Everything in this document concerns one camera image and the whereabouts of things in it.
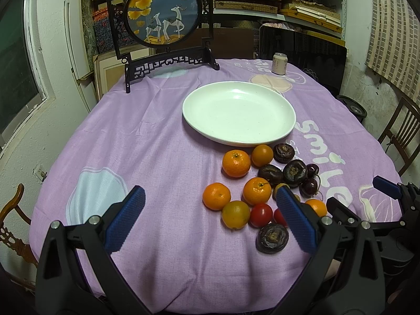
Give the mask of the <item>red cherry tomato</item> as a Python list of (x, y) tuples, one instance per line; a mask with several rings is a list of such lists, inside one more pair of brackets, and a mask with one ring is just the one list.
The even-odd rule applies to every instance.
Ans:
[(266, 203), (261, 203), (252, 208), (249, 223), (254, 228), (262, 228), (271, 222), (272, 217), (272, 208)]
[(283, 214), (280, 212), (280, 210), (277, 208), (273, 213), (273, 222), (277, 223), (279, 225), (282, 225), (283, 227), (287, 228), (288, 224), (283, 217)]

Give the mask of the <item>mandarin orange with stem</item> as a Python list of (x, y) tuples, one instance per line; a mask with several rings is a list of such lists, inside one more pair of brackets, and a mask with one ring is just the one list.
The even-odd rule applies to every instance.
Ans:
[(246, 182), (243, 187), (243, 200), (250, 206), (267, 203), (271, 197), (271, 185), (266, 179), (255, 177)]

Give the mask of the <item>small smooth orange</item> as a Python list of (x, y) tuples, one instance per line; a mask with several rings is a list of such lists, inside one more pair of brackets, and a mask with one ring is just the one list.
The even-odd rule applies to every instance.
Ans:
[(251, 153), (251, 161), (255, 167), (265, 166), (273, 160), (273, 150), (267, 144), (256, 146)]

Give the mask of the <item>yellowish orange fruit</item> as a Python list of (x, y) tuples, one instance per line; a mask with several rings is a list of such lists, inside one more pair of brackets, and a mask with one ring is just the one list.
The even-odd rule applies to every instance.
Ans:
[(221, 212), (224, 225), (231, 230), (242, 229), (248, 223), (250, 215), (250, 208), (243, 201), (231, 201)]

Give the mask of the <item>large mandarin orange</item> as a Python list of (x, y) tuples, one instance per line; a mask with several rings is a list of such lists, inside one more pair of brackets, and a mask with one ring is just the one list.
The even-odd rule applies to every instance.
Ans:
[(242, 150), (227, 151), (222, 159), (222, 169), (231, 178), (244, 177), (251, 168), (250, 156)]

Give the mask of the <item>wooden chair left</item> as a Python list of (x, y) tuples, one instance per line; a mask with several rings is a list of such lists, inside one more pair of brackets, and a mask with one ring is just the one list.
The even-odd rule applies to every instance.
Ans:
[(23, 234), (23, 228), (28, 230), (31, 225), (31, 219), (21, 208), (24, 190), (19, 183), (14, 196), (1, 209), (1, 264), (16, 286), (35, 292), (38, 259)]

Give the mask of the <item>wooden chair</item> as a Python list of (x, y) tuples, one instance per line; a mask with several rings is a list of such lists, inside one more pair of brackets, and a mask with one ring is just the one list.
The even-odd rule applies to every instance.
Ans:
[(1, 264), (16, 286), (35, 292), (38, 259), (23, 234), (23, 228), (28, 230), (31, 225), (31, 219), (21, 208), (24, 190), (19, 183), (14, 196), (1, 209)]
[(386, 138), (386, 150), (393, 146), (403, 161), (403, 166), (398, 170), (400, 177), (413, 164), (419, 155), (419, 144), (415, 149), (409, 149), (409, 145), (419, 139), (419, 106), (408, 97), (401, 97), (391, 119), (378, 138), (381, 144)]

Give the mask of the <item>wooden chair right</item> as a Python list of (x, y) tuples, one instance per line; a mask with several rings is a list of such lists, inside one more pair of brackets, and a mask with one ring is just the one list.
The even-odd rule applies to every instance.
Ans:
[(386, 138), (386, 150), (393, 146), (403, 161), (403, 166), (398, 170), (400, 177), (413, 164), (419, 155), (419, 144), (415, 149), (409, 149), (409, 145), (419, 139), (419, 106), (408, 97), (401, 97), (391, 119), (378, 138), (381, 144)]

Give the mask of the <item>black round stool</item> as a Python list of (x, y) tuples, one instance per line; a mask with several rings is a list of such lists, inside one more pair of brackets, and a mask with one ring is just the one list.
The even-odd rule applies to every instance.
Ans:
[(344, 95), (338, 95), (337, 100), (339, 100), (346, 108), (362, 123), (367, 117), (367, 110), (364, 107), (353, 100), (350, 97)]

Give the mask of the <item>black cabinet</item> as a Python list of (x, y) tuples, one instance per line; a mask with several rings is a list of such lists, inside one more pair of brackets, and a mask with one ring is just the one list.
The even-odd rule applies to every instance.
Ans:
[(333, 96), (340, 94), (347, 60), (347, 48), (305, 33), (261, 26), (259, 58), (271, 60), (283, 53), (288, 63), (298, 67), (327, 88)]

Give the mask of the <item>purple tablecloth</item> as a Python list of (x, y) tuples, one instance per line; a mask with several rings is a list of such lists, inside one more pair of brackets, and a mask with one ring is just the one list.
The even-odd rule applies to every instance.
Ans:
[(392, 160), (325, 87), (293, 65), (285, 77), (273, 75), (268, 60), (219, 65), (163, 67), (129, 90), (120, 81), (103, 96), (43, 182), (29, 231), (34, 255), (53, 221), (84, 223), (138, 185), (145, 208), (112, 259), (152, 312), (238, 314), (276, 306), (308, 255), (294, 238), (275, 255), (258, 252), (255, 228), (229, 230), (201, 200), (215, 182), (238, 200), (246, 183), (223, 174), (228, 147), (201, 136), (182, 116), (190, 92), (219, 81), (260, 82), (293, 105), (297, 122), (287, 142), (299, 159), (319, 165), (324, 198), (369, 222), (401, 217), (399, 204), (372, 186), (375, 176), (399, 181)]

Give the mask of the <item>white oval plate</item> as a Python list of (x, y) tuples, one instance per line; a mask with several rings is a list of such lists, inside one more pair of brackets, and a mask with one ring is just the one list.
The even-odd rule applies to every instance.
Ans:
[(224, 81), (189, 93), (182, 105), (186, 123), (202, 136), (229, 146), (271, 144), (294, 129), (292, 104), (276, 91), (251, 82)]

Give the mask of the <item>pale drink can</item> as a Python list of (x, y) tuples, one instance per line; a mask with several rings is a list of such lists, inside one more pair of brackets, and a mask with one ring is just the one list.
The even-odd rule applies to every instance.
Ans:
[(288, 57), (284, 53), (274, 53), (271, 72), (276, 75), (285, 75), (288, 65)]

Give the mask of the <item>window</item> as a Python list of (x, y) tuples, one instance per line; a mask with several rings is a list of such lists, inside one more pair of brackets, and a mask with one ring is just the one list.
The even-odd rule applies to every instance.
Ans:
[(1, 146), (47, 97), (37, 32), (36, 0), (11, 0), (1, 18)]

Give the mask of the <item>round deer art screen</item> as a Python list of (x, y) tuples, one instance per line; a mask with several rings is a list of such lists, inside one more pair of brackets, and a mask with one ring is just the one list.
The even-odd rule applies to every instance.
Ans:
[(209, 65), (213, 0), (106, 0), (115, 55), (124, 65), (125, 91), (164, 65)]

